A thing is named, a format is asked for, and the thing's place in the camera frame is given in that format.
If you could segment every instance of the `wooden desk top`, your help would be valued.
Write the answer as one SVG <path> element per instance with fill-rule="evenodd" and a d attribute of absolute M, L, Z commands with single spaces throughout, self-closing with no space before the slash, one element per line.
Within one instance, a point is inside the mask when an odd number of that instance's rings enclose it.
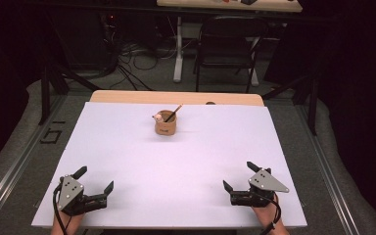
<path fill-rule="evenodd" d="M 215 8 L 272 12 L 299 13 L 302 6 L 297 0 L 258 0 L 252 5 L 230 0 L 228 3 L 217 0 L 157 0 L 158 6 L 182 8 Z"/>
<path fill-rule="evenodd" d="M 257 94 L 163 91 L 98 90 L 93 93 L 90 102 L 185 105 L 201 105 L 207 102 L 214 102 L 220 105 L 264 106 L 263 100 Z"/>

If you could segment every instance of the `black pen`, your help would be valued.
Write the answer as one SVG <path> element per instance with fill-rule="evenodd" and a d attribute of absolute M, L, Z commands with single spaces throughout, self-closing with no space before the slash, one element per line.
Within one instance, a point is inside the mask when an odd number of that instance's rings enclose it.
<path fill-rule="evenodd" d="M 164 122 L 168 122 L 171 118 L 173 118 L 176 115 L 176 112 L 181 109 L 181 107 L 182 105 L 179 105 L 178 108 L 176 108 L 176 110 L 172 114 L 170 114 L 170 116 Z"/>

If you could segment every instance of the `white desk leg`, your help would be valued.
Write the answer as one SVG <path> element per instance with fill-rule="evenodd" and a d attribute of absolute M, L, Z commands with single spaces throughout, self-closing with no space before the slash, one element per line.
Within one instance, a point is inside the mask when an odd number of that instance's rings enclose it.
<path fill-rule="evenodd" d="M 181 33 L 181 18 L 178 17 L 178 24 L 176 27 L 176 62 L 175 71 L 173 73 L 173 82 L 180 82 L 182 75 L 182 33 Z"/>
<path fill-rule="evenodd" d="M 254 47 L 256 45 L 256 43 L 258 43 L 258 40 L 259 38 L 255 38 L 253 40 L 253 45 L 252 47 Z M 256 73 L 256 70 L 253 71 L 253 76 L 252 76 L 252 86 L 258 86 L 259 85 L 259 81 L 258 81 L 258 74 Z"/>

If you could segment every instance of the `gray floor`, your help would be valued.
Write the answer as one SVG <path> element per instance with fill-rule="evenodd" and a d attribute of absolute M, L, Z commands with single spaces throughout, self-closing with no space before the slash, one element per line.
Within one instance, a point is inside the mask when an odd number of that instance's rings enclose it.
<path fill-rule="evenodd" d="M 260 86 L 253 87 L 251 93 L 265 94 L 275 85 L 262 80 L 271 52 L 275 48 L 275 42 L 267 42 L 264 48 L 257 67 Z M 122 65 L 155 90 L 194 91 L 193 58 L 189 51 L 186 52 L 185 58 L 180 83 L 172 81 L 173 58 L 159 59 L 151 70 L 138 70 L 133 66 L 133 60 L 135 65 L 143 65 L 145 68 L 155 63 L 152 58 L 144 56 L 132 57 L 130 63 L 122 63 Z M 232 72 L 234 71 L 205 72 L 201 91 L 243 92 L 245 79 L 232 80 L 231 78 L 234 77 Z M 133 89 L 127 80 L 115 85 L 122 80 L 123 76 L 115 71 L 109 76 L 91 81 L 106 89 Z M 75 81 L 68 80 L 68 83 L 71 88 L 68 96 L 52 95 L 53 112 L 42 126 L 37 125 L 40 119 L 40 84 L 35 82 L 28 87 L 30 94 L 28 106 L 0 155 L 0 234 L 49 233 L 48 229 L 31 227 L 30 224 L 83 104 L 91 95 Z M 327 108 L 319 102 L 316 116 L 318 136 L 314 137 L 306 126 L 306 106 L 294 106 L 290 101 L 292 95 L 293 91 L 287 91 L 276 99 L 265 101 L 272 115 L 308 223 L 308 227 L 291 229 L 291 234 L 376 234 L 376 213 L 360 196 L 341 163 Z M 53 138 L 45 137 L 49 129 L 61 131 L 60 138 L 55 144 L 47 143 Z M 101 230 L 89 230 L 87 234 L 101 232 Z M 118 234 L 141 232 L 143 231 L 120 230 Z M 259 234 L 258 229 L 239 229 L 236 232 L 244 235 Z M 231 231 L 172 231 L 172 233 L 231 234 Z"/>

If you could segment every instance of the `cup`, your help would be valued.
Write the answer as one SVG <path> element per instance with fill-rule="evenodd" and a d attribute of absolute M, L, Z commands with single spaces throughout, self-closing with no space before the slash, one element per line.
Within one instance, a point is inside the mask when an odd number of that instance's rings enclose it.
<path fill-rule="evenodd" d="M 173 111 L 162 110 L 159 111 L 159 114 L 162 115 L 164 121 L 156 121 L 155 123 L 155 132 L 160 135 L 173 135 L 176 130 L 176 114 L 170 118 L 168 122 L 165 122 Z"/>

